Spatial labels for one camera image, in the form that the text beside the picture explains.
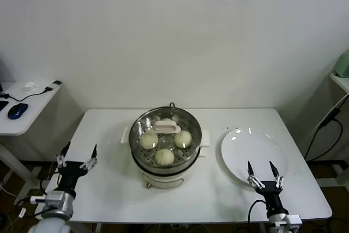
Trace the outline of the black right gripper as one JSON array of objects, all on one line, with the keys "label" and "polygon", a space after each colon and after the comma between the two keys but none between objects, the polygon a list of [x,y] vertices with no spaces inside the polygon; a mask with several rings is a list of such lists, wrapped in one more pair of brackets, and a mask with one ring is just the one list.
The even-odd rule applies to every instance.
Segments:
[{"label": "black right gripper", "polygon": [[275,181],[260,181],[255,175],[251,163],[248,161],[248,178],[249,184],[255,188],[257,194],[264,197],[266,202],[267,216],[276,214],[285,214],[286,209],[283,207],[280,200],[280,193],[283,189],[284,177],[279,174],[276,166],[269,161],[269,165]]}]

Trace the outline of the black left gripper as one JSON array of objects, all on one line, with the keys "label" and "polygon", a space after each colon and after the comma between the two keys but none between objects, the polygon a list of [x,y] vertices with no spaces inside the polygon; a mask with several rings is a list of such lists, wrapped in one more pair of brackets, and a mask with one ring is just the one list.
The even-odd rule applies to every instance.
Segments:
[{"label": "black left gripper", "polygon": [[95,144],[92,155],[86,162],[65,161],[65,156],[69,150],[70,142],[61,150],[60,154],[56,155],[58,173],[61,175],[61,180],[58,184],[59,190],[74,190],[77,181],[80,177],[85,176],[88,170],[94,168],[97,164],[97,144]]}]

